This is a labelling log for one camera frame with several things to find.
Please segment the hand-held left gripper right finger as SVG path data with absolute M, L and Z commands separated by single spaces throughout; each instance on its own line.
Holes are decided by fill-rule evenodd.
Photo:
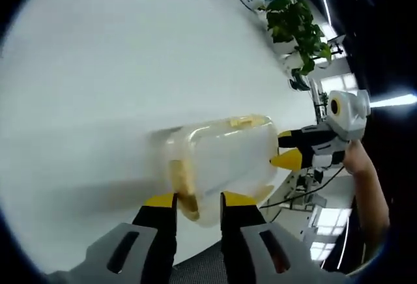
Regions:
M 321 269 L 291 233 L 265 221 L 252 197 L 224 191 L 220 197 L 221 251 L 229 283 L 346 283 Z

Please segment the person's right hand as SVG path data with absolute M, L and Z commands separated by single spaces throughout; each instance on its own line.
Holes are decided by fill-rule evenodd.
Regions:
M 361 141 L 354 140 L 349 142 L 347 148 L 345 149 L 343 165 L 352 175 L 369 171 L 371 169 L 372 162 Z

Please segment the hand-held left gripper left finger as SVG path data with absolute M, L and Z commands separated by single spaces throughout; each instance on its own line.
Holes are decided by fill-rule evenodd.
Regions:
M 92 243 L 69 271 L 49 283 L 169 283 L 177 250 L 177 194 L 151 197 L 132 223 L 121 223 Z

